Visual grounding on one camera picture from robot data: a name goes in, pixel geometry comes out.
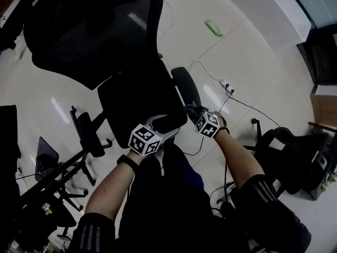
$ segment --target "power strip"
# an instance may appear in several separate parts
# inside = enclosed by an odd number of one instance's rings
[[[220,82],[221,86],[224,87],[228,93],[228,95],[235,95],[236,90],[230,85],[229,82],[226,80],[222,79]]]

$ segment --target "mesh backrest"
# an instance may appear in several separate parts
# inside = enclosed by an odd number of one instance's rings
[[[36,66],[94,89],[157,57],[161,8],[162,0],[39,0],[24,35]]]

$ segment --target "black wristband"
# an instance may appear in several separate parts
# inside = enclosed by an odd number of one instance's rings
[[[222,128],[219,128],[219,130],[218,130],[217,133],[213,136],[213,138],[215,138],[215,136],[219,133],[220,130],[225,130],[225,131],[227,131],[227,133],[230,135],[230,131],[228,130],[228,128],[222,127]]]
[[[117,164],[121,163],[121,162],[124,162],[126,164],[128,164],[134,171],[134,173],[137,172],[139,166],[137,165],[136,162],[134,162],[131,158],[128,158],[126,155],[121,155],[120,158],[118,158],[117,160]]]

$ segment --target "floor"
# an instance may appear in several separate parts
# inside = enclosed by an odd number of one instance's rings
[[[223,37],[212,34],[203,23],[207,19],[220,28]],[[236,99],[264,112],[280,126],[289,128],[295,135],[308,132],[307,122],[313,120],[309,98],[313,84],[302,56],[296,47],[277,53],[272,51],[252,23],[229,0],[165,0],[158,30],[158,50],[163,54],[169,71],[178,66],[188,68],[202,104],[209,109],[218,110],[227,97],[205,69],[214,78],[230,82],[236,89]],[[35,67],[29,50],[19,61],[15,60],[11,51],[0,56],[0,105],[6,104],[17,106],[18,142],[22,152],[18,164],[23,175],[35,172],[40,136],[60,154],[61,161],[81,150],[69,114],[72,105],[80,112],[87,111],[91,118],[102,111],[97,91],[90,91],[65,76]],[[232,99],[224,105],[222,113],[231,135],[242,144],[255,143],[255,130],[250,123],[252,118],[261,121],[263,132],[276,127],[264,115]],[[106,122],[98,135],[102,142],[106,138],[114,139]],[[176,144],[187,153],[199,150],[201,137],[193,131],[190,121],[181,128]],[[106,150],[104,157],[88,158],[88,167],[97,184],[125,152],[113,141],[112,148]],[[202,176],[207,193],[223,185],[225,161],[214,140],[205,140],[200,153],[187,157]],[[36,183],[34,177],[18,181],[22,192]],[[67,188],[73,193],[82,193],[83,189],[91,193],[95,189],[82,172],[67,184]],[[215,206],[216,200],[222,196],[223,192],[217,191],[211,204]],[[77,203],[85,206],[88,198],[77,199]],[[287,196],[282,198],[292,208],[294,200]],[[306,205],[299,206],[296,212],[301,212]],[[67,207],[79,220],[82,214],[69,205]],[[61,241],[56,234],[61,232],[62,229],[59,229],[52,234],[52,239],[59,244]]]

